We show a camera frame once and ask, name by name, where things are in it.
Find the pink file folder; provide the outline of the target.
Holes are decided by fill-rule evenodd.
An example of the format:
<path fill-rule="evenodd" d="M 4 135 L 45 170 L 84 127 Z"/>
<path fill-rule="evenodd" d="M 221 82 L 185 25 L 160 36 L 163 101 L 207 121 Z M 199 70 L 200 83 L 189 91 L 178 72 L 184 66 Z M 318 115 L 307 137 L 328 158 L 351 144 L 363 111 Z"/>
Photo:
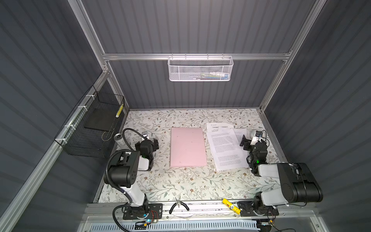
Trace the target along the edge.
<path fill-rule="evenodd" d="M 202 128 L 172 128 L 170 167 L 203 167 L 207 155 Z"/>

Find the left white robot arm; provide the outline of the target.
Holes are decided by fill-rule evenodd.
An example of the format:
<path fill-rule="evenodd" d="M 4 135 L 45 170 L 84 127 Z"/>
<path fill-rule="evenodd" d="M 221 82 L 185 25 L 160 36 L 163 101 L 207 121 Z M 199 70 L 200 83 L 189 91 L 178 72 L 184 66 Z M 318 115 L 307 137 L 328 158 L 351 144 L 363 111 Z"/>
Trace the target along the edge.
<path fill-rule="evenodd" d="M 163 204 L 151 204 L 136 182 L 139 172 L 152 169 L 154 152 L 159 149 L 158 140 L 145 139 L 135 147 L 135 150 L 118 150 L 109 158 L 103 180 L 127 198 L 128 202 L 121 209 L 123 220 L 161 219 Z"/>

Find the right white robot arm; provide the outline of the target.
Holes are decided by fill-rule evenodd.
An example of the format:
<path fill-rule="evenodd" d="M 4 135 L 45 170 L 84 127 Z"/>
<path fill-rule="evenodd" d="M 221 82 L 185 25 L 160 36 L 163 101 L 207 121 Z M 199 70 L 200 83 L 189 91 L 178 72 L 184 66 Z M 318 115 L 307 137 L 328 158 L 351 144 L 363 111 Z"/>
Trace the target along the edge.
<path fill-rule="evenodd" d="M 246 161 L 251 173 L 256 177 L 275 178 L 280 187 L 268 191 L 259 191 L 254 198 L 237 203 L 241 210 L 240 215 L 248 217 L 278 216 L 278 206 L 304 207 L 308 203 L 317 203 L 323 200 L 324 194 L 305 163 L 267 163 L 268 140 L 258 136 L 247 139 L 242 136 L 240 146 L 248 152 Z"/>

